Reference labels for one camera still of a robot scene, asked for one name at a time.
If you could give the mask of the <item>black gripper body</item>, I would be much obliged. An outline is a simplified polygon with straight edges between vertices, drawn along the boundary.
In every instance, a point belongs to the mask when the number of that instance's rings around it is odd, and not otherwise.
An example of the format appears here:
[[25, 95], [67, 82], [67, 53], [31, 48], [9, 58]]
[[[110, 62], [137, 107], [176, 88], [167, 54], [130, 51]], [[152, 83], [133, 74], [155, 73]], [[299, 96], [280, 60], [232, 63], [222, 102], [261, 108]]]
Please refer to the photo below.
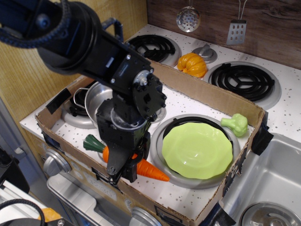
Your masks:
[[121, 175], [125, 164], [138, 164], [147, 157], [150, 147], [151, 125], [149, 121], [140, 118], [133, 128], [117, 127], [113, 100], [105, 100], [98, 108], [96, 118], [101, 140], [109, 148], [107, 173], [109, 176]]

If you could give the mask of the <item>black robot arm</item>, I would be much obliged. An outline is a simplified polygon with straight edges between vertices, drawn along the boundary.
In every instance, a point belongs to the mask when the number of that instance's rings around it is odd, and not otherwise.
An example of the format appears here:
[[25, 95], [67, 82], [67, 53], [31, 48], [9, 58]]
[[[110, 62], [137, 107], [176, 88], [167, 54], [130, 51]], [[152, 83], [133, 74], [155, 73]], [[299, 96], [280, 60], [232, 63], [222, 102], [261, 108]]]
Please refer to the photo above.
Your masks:
[[97, 127], [109, 149], [112, 184], [134, 182], [137, 164], [148, 156], [148, 128], [164, 108], [162, 83], [150, 62], [123, 42], [122, 25], [101, 22], [87, 5], [62, 0], [3, 0], [0, 40], [17, 48], [36, 48], [52, 71], [76, 73], [112, 89], [97, 109]]

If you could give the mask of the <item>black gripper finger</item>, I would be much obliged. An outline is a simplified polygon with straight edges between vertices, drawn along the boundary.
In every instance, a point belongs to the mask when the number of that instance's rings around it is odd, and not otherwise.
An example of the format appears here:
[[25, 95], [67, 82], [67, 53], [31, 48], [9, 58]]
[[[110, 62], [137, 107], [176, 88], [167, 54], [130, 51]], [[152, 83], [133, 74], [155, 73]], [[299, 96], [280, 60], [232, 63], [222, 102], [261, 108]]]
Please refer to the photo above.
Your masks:
[[109, 183], [112, 186], [117, 186], [120, 178], [121, 178], [121, 175], [109, 176]]
[[137, 180], [137, 164], [125, 164], [123, 167], [121, 177], [133, 183]]

